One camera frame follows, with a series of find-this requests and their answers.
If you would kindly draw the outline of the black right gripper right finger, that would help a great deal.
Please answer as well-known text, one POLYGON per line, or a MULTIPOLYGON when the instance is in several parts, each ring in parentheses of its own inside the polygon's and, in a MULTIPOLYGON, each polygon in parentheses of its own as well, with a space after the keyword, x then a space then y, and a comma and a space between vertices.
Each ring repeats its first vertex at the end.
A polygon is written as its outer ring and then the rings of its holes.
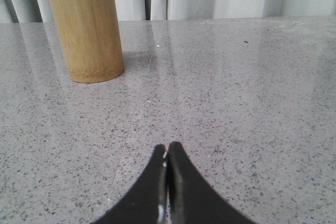
POLYGON ((253 223, 210 186, 180 142, 167 155, 171 223, 253 223))

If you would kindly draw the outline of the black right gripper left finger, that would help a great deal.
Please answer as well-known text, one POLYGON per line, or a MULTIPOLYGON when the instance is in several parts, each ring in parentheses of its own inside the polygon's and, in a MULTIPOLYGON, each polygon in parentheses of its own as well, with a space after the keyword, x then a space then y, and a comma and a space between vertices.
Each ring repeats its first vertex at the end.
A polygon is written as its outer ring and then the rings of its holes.
POLYGON ((95 223, 165 223, 166 175, 166 149, 159 144, 133 186, 95 223))

